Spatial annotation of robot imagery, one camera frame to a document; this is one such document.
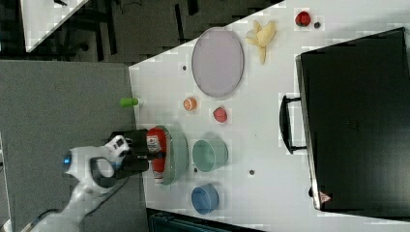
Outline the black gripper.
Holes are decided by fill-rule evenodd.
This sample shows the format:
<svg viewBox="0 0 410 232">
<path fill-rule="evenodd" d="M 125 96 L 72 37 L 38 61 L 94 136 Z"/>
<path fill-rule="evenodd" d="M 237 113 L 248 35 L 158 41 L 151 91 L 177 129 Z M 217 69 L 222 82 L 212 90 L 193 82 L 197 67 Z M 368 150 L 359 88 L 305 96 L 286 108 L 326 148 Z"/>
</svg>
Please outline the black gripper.
<svg viewBox="0 0 410 232">
<path fill-rule="evenodd" d="M 110 135 L 110 139 L 116 135 L 123 135 L 130 147 L 130 149 L 124 153 L 123 162 L 116 170 L 116 178 L 118 180 L 147 171 L 149 169 L 148 160 L 166 158 L 166 153 L 149 154 L 146 141 L 147 132 L 146 129 L 125 130 L 114 131 Z"/>
</svg>

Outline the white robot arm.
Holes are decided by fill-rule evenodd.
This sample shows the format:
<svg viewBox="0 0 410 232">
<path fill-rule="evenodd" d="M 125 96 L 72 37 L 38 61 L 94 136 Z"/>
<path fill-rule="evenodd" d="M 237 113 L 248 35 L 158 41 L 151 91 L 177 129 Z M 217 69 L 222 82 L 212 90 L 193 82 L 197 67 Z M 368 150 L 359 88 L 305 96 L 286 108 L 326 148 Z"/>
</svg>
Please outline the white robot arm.
<svg viewBox="0 0 410 232">
<path fill-rule="evenodd" d="M 164 158 L 167 131 L 115 131 L 99 147 L 69 150 L 63 170 L 77 179 L 69 203 L 62 210 L 47 210 L 24 228 L 24 232 L 79 232 L 80 223 L 112 196 L 126 179 L 148 169 L 148 161 Z"/>
</svg>

